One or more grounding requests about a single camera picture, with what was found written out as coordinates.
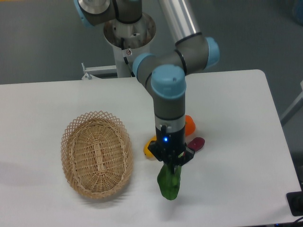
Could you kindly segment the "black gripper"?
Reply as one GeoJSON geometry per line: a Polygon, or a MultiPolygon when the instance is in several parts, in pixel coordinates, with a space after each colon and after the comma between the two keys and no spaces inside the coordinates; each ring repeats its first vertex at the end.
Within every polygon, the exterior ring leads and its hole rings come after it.
{"type": "Polygon", "coordinates": [[[195,151],[185,144],[185,129],[163,135],[156,129],[156,137],[157,140],[150,142],[148,149],[158,161],[166,164],[173,174],[194,158],[195,151]]]}

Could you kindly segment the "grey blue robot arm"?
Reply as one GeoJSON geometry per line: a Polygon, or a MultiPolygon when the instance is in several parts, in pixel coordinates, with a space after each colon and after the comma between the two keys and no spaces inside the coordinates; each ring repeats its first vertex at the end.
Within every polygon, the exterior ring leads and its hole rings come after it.
{"type": "Polygon", "coordinates": [[[185,142],[185,77],[215,65],[218,44],[203,36],[187,0],[159,1],[175,44],[161,57],[146,52],[156,27],[140,0],[76,0],[74,5],[85,25],[103,24],[105,38],[119,48],[117,74],[137,78],[152,96],[156,140],[148,148],[175,172],[194,157],[185,142]]]}

